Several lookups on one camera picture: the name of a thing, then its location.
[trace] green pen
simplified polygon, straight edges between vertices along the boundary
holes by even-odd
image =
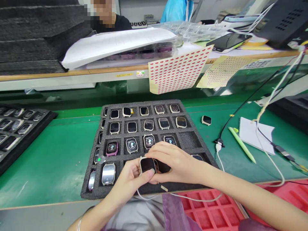
[[[238,136],[237,132],[238,130],[236,128],[232,128],[229,127],[230,132],[232,133],[232,135],[234,136],[234,138],[236,139],[236,141],[238,142],[238,144],[242,147],[242,149],[244,150],[244,152],[246,153],[246,155],[249,157],[249,159],[256,163],[256,160],[254,159],[253,155],[250,153],[250,151],[248,150],[248,148],[246,147],[246,145],[244,144],[244,142],[241,140],[241,138]]]

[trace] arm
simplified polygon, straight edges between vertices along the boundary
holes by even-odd
[[[155,174],[150,180],[153,184],[203,184],[233,197],[277,230],[305,230],[308,227],[308,215],[292,204],[254,184],[192,158],[175,145],[159,142],[146,156],[171,167],[168,173]]]
[[[82,217],[80,231],[100,231],[110,218],[133,197],[137,189],[153,177],[155,173],[153,169],[139,176],[139,160],[138,158],[125,163],[110,193]],[[68,231],[77,231],[80,219],[81,217],[68,228]]]

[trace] person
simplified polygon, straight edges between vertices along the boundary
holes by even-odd
[[[145,207],[139,206],[134,201],[134,205],[125,214],[121,214],[121,210],[125,209],[125,204],[132,198],[136,190],[147,182],[151,184],[179,182],[206,185],[233,197],[276,230],[307,230],[308,215],[300,209],[254,184],[225,173],[206,162],[192,158],[175,145],[163,141],[159,142],[145,156],[169,165],[171,167],[170,171],[154,174],[155,171],[151,169],[139,175],[139,159],[127,161],[106,198],[78,218],[68,228],[68,231],[78,230],[78,225],[80,226],[80,231],[98,231],[103,227],[105,227],[105,231],[201,230],[194,221],[185,217],[180,198],[170,194],[162,196],[164,224],[157,212],[159,209],[153,210],[155,212],[152,216],[145,218],[149,214],[149,210],[146,208],[150,208],[150,201],[139,201]],[[252,220],[243,220],[240,223],[239,230],[260,231],[274,229],[265,227],[260,223],[256,224]]]
[[[91,0],[96,16],[91,17],[91,28],[97,33],[131,30],[129,20],[113,12],[115,0]]]

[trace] wall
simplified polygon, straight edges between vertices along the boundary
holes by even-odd
[[[228,8],[243,8],[249,0],[203,0],[197,21],[216,19],[221,10]],[[119,0],[121,15],[127,17],[130,22],[143,21],[145,14],[153,14],[160,20],[167,0]]]

